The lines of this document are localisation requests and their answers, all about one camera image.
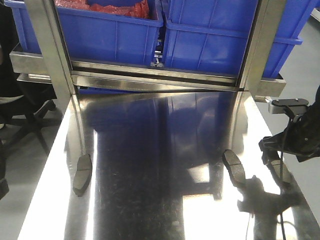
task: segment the red material in crate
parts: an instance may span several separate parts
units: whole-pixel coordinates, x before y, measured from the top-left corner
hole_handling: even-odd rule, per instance
[[[89,10],[90,6],[86,3],[87,3],[86,0],[56,0],[55,1],[55,5],[57,7]]]
[[[91,10],[107,14],[117,14],[136,18],[149,18],[149,6],[147,0],[137,2],[134,6],[101,6],[99,4],[92,4],[89,6],[87,0],[55,0],[57,7]]]

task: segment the metal post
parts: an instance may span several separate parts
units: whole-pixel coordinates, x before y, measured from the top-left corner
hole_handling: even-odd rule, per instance
[[[287,0],[259,0],[237,85],[257,94]]]
[[[25,0],[32,26],[45,65],[64,113],[75,88],[71,78],[72,65],[53,0]]]

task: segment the blue storage bin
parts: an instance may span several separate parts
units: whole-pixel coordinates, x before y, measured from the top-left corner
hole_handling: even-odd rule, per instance
[[[238,75],[248,33],[175,24],[167,19],[163,61],[167,68]],[[276,37],[263,76],[276,78],[297,38]]]
[[[134,5],[140,0],[89,0],[90,4]],[[24,52],[41,53],[25,3],[5,0],[12,8]],[[58,7],[69,55],[73,58],[149,66],[163,25],[159,0],[148,0],[152,19]]]
[[[249,32],[258,0],[171,0],[175,24]],[[287,0],[277,37],[297,38],[319,0]]]

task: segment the black device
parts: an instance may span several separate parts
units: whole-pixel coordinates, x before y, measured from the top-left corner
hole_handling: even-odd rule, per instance
[[[296,155],[299,162],[320,157],[320,87],[315,102],[308,106],[305,99],[273,100],[269,111],[273,114],[284,113],[289,117],[287,128],[274,136],[264,137],[260,143],[263,161],[273,159],[280,151]]]

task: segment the chair base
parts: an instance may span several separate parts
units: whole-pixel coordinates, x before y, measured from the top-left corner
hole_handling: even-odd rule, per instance
[[[45,127],[57,126],[61,123],[60,119],[44,119],[44,116],[48,111],[54,111],[55,109],[56,105],[52,100],[49,100],[36,114],[25,114],[25,119],[12,118],[9,122],[7,122],[7,124],[20,126],[21,128],[11,137],[9,142],[3,144],[2,148],[10,148],[29,133],[34,133],[36,135],[36,138],[39,140],[43,150],[48,156],[50,153],[50,149],[41,133],[41,129]],[[4,155],[4,151],[0,149],[0,155],[1,152],[2,155]]]

